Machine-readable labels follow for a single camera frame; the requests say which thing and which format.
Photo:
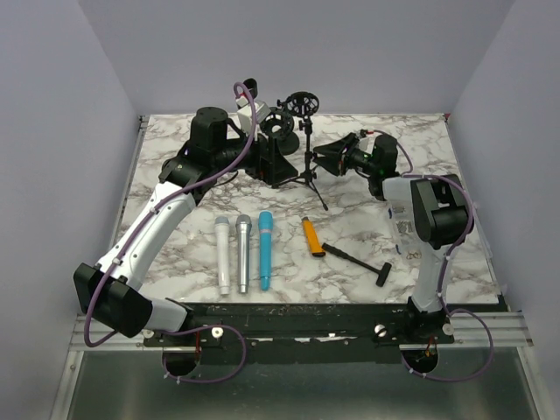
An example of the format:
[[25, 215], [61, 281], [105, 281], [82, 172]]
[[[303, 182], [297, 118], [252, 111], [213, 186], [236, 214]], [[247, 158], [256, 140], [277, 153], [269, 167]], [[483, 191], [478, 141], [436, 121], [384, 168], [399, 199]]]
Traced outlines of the black shock-mount round-base stand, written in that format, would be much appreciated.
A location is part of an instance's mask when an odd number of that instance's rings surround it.
[[276, 140], [276, 145], [284, 156], [299, 149], [300, 140], [294, 133], [294, 118], [281, 101], [270, 108], [269, 114], [260, 123], [260, 130], [265, 136]]

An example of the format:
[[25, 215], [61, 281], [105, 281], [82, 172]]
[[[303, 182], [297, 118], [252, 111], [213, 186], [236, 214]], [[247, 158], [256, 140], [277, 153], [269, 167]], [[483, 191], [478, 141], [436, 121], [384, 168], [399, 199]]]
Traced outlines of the cyan blue microphone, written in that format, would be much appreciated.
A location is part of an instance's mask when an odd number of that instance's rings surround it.
[[259, 229], [259, 273], [261, 290], [270, 288], [272, 277], [272, 230], [273, 215], [269, 211], [262, 211], [258, 219]]

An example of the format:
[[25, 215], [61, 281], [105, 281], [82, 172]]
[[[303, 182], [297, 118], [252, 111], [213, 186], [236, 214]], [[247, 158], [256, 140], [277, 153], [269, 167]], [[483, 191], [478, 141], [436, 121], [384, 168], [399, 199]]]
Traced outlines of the black tripod microphone stand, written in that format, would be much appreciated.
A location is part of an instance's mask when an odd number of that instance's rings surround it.
[[312, 160], [315, 158], [315, 154], [311, 150], [313, 132], [312, 116], [319, 110], [319, 98], [313, 93], [298, 91], [291, 94], [286, 99], [282, 108], [291, 116], [295, 116], [300, 119], [299, 128], [305, 134], [304, 170], [296, 177], [288, 178], [276, 186], [284, 186], [289, 183], [297, 183], [299, 185], [306, 186], [317, 194], [322, 207], [327, 211], [328, 205], [325, 203], [319, 193], [319, 190], [314, 184], [314, 180], [317, 178], [317, 167], [312, 167]]

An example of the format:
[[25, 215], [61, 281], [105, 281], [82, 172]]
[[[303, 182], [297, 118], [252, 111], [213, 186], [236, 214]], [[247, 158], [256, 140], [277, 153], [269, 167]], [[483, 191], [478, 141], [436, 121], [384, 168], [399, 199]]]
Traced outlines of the grey silver microphone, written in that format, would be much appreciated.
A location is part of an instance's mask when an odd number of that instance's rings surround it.
[[252, 221], [246, 214], [241, 214], [236, 220], [236, 234], [238, 244], [237, 277], [239, 292], [245, 294], [249, 289], [250, 279], [250, 235]]

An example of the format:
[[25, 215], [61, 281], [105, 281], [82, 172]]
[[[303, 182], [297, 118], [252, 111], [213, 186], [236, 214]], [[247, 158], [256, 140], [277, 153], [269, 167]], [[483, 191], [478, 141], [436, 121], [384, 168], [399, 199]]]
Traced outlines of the white microphone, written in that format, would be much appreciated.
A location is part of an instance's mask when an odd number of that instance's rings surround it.
[[216, 238], [216, 255], [218, 264], [218, 286], [221, 296], [230, 293], [229, 274], [229, 221], [226, 216], [219, 216], [214, 221]]

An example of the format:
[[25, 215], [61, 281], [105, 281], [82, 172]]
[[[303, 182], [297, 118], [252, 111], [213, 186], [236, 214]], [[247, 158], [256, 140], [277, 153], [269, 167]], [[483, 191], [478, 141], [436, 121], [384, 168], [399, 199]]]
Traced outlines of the black clip microphone stand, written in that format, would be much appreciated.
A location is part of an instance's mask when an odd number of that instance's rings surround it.
[[258, 83], [254, 78], [248, 78], [242, 83], [250, 92], [252, 98], [255, 100], [258, 96]]

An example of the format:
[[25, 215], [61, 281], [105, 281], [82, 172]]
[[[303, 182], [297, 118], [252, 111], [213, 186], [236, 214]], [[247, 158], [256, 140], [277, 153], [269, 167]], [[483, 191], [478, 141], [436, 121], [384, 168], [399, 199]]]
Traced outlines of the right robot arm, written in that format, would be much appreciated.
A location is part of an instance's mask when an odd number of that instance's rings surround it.
[[408, 340], [420, 343], [434, 333], [428, 315], [447, 312], [448, 269], [455, 249], [473, 230], [473, 203], [454, 174], [400, 173], [397, 158], [404, 150], [393, 136], [378, 134], [370, 152], [360, 149], [359, 144], [359, 137], [351, 133], [318, 146], [315, 162], [334, 176], [344, 176], [350, 170], [364, 174], [376, 200], [389, 203], [392, 214], [396, 214], [397, 205], [403, 205], [411, 216], [422, 258], [409, 299], [415, 313], [403, 320], [402, 331]]

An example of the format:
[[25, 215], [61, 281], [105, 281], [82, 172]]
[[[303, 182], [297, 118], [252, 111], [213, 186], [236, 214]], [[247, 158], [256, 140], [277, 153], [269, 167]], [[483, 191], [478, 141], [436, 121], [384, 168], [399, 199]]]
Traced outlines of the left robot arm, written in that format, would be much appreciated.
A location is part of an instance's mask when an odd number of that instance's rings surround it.
[[175, 157], [167, 159], [150, 199], [119, 242], [95, 265], [81, 264], [73, 281], [81, 310], [132, 338], [143, 329], [164, 331], [176, 346], [194, 333], [185, 305], [140, 292], [148, 268], [179, 223], [201, 202], [224, 173], [242, 170], [269, 186], [296, 175], [278, 141], [293, 131], [293, 118], [280, 108], [259, 112], [253, 142], [250, 108], [233, 120], [216, 107], [200, 108], [191, 121], [190, 137]]

